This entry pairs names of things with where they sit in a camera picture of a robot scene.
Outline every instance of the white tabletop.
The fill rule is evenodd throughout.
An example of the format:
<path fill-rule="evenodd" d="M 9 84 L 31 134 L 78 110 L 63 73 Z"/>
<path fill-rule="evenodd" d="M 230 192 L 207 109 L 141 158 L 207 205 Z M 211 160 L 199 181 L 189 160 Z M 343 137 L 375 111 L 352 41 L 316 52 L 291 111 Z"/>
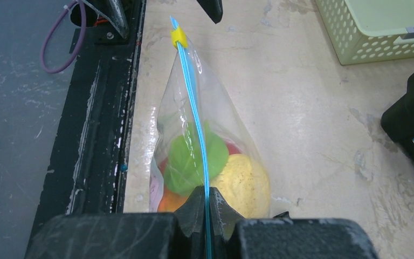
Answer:
<path fill-rule="evenodd" d="M 272 213 L 358 222 L 381 258 L 414 258 L 414 164 L 380 127 L 414 59 L 341 66 L 312 0 L 149 0 L 125 211 L 148 211 L 156 116 L 176 50 L 174 16 L 226 87 L 271 179 Z"/>

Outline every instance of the light green plastic basket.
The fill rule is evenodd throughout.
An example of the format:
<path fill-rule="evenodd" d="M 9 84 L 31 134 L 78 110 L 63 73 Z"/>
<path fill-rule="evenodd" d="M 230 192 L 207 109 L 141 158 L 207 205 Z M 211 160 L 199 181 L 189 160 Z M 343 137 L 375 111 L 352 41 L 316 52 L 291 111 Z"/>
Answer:
<path fill-rule="evenodd" d="M 315 0 L 342 65 L 414 57 L 414 0 Z"/>

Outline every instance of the gray floor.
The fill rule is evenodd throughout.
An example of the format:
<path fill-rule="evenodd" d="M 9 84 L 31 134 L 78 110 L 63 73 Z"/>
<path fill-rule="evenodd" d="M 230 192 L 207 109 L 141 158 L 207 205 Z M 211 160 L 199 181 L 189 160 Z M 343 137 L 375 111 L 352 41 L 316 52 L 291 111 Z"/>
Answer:
<path fill-rule="evenodd" d="M 23 258 L 49 165 L 73 66 L 46 74 L 41 43 L 65 2 L 0 1 L 0 258 Z M 49 46 L 49 66 L 68 57 L 65 20 Z"/>

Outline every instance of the plastic bag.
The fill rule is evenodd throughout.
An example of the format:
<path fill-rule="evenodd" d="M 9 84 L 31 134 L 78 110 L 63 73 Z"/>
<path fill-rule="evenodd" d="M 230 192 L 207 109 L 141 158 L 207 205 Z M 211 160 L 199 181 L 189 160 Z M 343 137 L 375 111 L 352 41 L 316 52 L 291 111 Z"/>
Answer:
<path fill-rule="evenodd" d="M 192 42 L 183 50 L 204 133 L 210 186 L 243 217 L 267 217 L 270 184 L 255 145 L 226 89 Z M 177 54 L 162 98 L 150 168 L 150 211 L 174 212 L 204 185 L 201 148 Z"/>

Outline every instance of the yellow zipper slider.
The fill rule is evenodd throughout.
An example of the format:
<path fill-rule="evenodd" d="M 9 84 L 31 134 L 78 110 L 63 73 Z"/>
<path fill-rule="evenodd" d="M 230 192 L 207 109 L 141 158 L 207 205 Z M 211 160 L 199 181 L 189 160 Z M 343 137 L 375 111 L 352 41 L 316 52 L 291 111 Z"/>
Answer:
<path fill-rule="evenodd" d="M 172 44 L 177 49 L 177 42 L 182 44 L 182 47 L 188 47 L 188 39 L 185 32 L 180 26 L 176 30 L 170 31 L 170 38 L 172 39 Z"/>

